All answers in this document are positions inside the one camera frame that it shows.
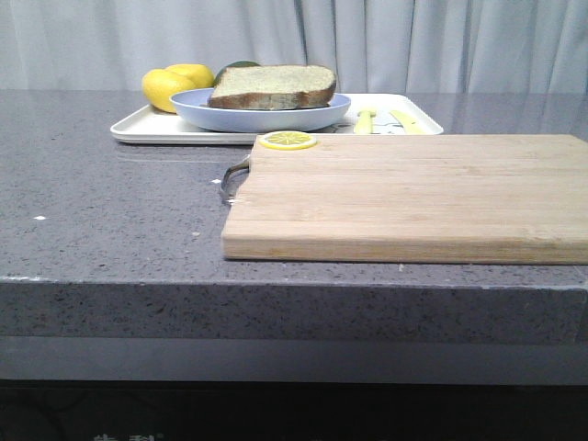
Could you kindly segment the bread slice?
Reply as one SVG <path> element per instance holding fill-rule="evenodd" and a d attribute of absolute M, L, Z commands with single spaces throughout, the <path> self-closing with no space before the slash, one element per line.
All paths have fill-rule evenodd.
<path fill-rule="evenodd" d="M 284 111 L 284 110 L 302 110 L 329 107 L 329 103 L 302 103 L 302 102 L 274 102 L 274 101 L 254 101 L 254 102 L 209 102 L 207 107 L 231 109 L 231 110 L 259 110 L 259 111 Z"/>
<path fill-rule="evenodd" d="M 335 73 L 320 65 L 268 65 L 228 69 L 209 102 L 291 101 L 329 103 Z"/>

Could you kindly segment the light blue round plate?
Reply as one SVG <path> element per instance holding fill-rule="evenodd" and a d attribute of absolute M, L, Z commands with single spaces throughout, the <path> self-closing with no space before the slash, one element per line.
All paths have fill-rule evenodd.
<path fill-rule="evenodd" d="M 351 98 L 334 94 L 327 107 L 291 110 L 240 110 L 208 106 L 212 88 L 176 93 L 169 97 L 175 113 L 188 123 L 205 130 L 262 133 L 276 130 L 312 131 L 341 120 Z"/>

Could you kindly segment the white rectangular tray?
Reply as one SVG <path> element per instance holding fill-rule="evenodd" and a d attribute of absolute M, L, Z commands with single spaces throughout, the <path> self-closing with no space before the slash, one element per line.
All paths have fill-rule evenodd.
<path fill-rule="evenodd" d="M 351 134 L 357 120 L 357 112 L 364 107 L 377 110 L 373 118 L 376 134 L 403 134 L 401 123 L 391 114 L 392 110 L 411 116 L 425 134 L 444 132 L 434 119 L 427 115 L 408 97 L 396 94 L 351 94 L 351 106 L 337 123 L 318 129 L 319 133 Z M 251 145 L 256 137 L 252 133 L 228 133 L 204 130 L 177 115 L 145 106 L 115 123 L 110 128 L 112 136 L 128 144 L 148 145 Z"/>

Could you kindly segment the yellow lemon slice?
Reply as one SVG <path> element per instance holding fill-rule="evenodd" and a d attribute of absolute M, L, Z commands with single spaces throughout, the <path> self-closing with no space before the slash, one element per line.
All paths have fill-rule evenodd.
<path fill-rule="evenodd" d="M 256 141 L 265 148 L 282 151 L 304 150 L 318 143 L 314 135 L 298 130 L 272 131 L 258 136 Z"/>

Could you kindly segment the yellow plastic fork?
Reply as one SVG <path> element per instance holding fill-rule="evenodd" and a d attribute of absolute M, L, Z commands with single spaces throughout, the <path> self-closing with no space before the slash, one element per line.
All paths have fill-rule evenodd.
<path fill-rule="evenodd" d="M 374 108 L 363 108 L 357 112 L 357 121 L 354 127 L 354 134 L 367 135 L 373 131 L 373 118 L 377 115 Z"/>

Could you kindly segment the wooden cutting board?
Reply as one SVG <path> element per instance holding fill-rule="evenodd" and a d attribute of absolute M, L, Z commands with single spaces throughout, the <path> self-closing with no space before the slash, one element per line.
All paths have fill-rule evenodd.
<path fill-rule="evenodd" d="M 585 264 L 587 144 L 571 135 L 333 135 L 256 144 L 231 259 Z"/>

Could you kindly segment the yellow plastic knife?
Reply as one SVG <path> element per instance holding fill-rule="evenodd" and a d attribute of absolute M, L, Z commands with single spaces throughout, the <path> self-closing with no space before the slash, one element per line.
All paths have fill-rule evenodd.
<path fill-rule="evenodd" d="M 425 134 L 413 116 L 397 109 L 390 110 L 389 113 L 401 124 L 406 134 Z"/>

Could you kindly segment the green lime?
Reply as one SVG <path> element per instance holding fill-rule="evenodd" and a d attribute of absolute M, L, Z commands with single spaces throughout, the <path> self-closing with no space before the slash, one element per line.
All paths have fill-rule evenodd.
<path fill-rule="evenodd" d="M 219 81 L 221 80 L 222 76 L 225 74 L 225 72 L 228 69 L 231 68 L 246 68 L 246 67 L 258 67 L 261 64 L 259 64 L 258 62 L 253 62 L 253 61 L 237 61 L 237 62 L 232 62 L 230 64 L 225 65 L 224 67 L 222 67 L 218 73 L 215 76 L 215 79 L 213 81 L 213 87 L 215 87 Z"/>

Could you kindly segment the rear yellow lemon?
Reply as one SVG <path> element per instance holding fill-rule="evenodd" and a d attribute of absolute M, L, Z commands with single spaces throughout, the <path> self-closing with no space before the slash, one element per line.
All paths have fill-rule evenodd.
<path fill-rule="evenodd" d="M 215 75 L 205 64 L 179 63 L 169 65 L 165 70 L 183 75 L 195 85 L 195 88 L 214 86 Z"/>

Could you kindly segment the front yellow lemon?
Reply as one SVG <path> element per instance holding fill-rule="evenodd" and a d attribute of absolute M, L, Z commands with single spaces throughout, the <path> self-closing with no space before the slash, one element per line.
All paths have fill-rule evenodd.
<path fill-rule="evenodd" d="M 167 113 L 175 113 L 170 100 L 174 94 L 196 88 L 186 76 L 165 69 L 152 69 L 141 79 L 142 92 L 150 104 Z"/>

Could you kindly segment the white curtain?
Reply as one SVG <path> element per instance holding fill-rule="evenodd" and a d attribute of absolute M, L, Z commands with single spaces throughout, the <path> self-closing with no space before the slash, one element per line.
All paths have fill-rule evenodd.
<path fill-rule="evenodd" d="M 584 1 L 4 1 L 4 89 L 136 90 L 152 68 L 335 70 L 346 92 L 583 94 Z"/>

